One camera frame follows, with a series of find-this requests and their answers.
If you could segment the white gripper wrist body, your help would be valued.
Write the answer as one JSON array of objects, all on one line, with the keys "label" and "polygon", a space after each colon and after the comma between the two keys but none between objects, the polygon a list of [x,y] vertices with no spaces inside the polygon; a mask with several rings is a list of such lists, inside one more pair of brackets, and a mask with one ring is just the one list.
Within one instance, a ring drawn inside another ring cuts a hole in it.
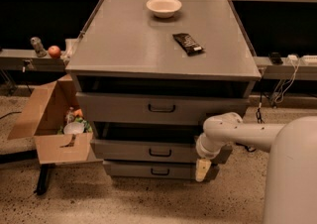
[{"label": "white gripper wrist body", "polygon": [[205,134],[201,134],[196,141],[196,152],[200,158],[213,160],[219,155],[221,148],[221,142],[213,141]]}]

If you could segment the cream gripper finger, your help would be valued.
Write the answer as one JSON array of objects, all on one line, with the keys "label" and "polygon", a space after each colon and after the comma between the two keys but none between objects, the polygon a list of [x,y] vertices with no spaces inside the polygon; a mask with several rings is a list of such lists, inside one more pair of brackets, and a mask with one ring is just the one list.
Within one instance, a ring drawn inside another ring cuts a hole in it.
[{"label": "cream gripper finger", "polygon": [[205,179],[207,172],[211,167],[211,161],[207,159],[198,159],[196,161],[195,180],[201,182]]}]

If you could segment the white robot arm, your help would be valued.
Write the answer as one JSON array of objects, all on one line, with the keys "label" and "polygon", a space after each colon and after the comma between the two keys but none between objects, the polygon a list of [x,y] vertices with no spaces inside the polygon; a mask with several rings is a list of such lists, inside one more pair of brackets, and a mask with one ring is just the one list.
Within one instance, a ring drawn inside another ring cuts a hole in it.
[{"label": "white robot arm", "polygon": [[316,116],[287,124],[249,124],[234,112],[208,118],[196,141],[196,180],[229,142],[269,153],[263,224],[317,224]]}]

